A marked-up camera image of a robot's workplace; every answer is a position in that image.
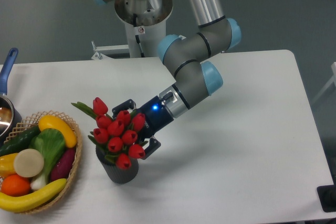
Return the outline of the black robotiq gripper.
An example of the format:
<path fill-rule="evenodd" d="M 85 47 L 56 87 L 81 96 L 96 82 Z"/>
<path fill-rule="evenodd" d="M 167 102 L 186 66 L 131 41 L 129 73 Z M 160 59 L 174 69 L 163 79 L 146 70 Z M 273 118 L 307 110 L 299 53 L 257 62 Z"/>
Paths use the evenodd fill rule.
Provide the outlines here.
<path fill-rule="evenodd" d="M 170 124 L 173 121 L 173 117 L 159 96 L 155 96 L 139 108 L 136 108 L 136 103 L 132 99 L 128 99 L 112 109 L 112 118 L 116 119 L 119 112 L 123 110 L 136 110 L 138 113 L 145 115 L 145 126 L 140 132 L 139 142 L 144 142 L 147 138 L 149 139 L 148 145 L 144 149 L 145 155 L 141 158 L 142 160 L 146 160 L 161 147 L 161 143 L 156 139 L 154 134 Z"/>

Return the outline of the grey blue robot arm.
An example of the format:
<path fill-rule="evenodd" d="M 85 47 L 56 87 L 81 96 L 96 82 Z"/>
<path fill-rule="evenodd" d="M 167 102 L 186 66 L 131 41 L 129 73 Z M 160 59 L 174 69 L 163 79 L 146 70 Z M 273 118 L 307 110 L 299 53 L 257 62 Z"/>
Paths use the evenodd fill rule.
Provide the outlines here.
<path fill-rule="evenodd" d="M 143 106 L 145 131 L 140 141 L 149 139 L 145 155 L 150 156 L 160 142 L 154 134 L 199 104 L 223 85 L 223 79 L 210 57 L 236 46 L 240 27 L 226 18 L 219 0 L 190 0 L 199 31 L 183 38 L 166 34 L 172 0 L 95 0 L 114 2 L 118 18 L 125 26 L 132 58 L 158 57 L 175 79 L 174 84 Z"/>

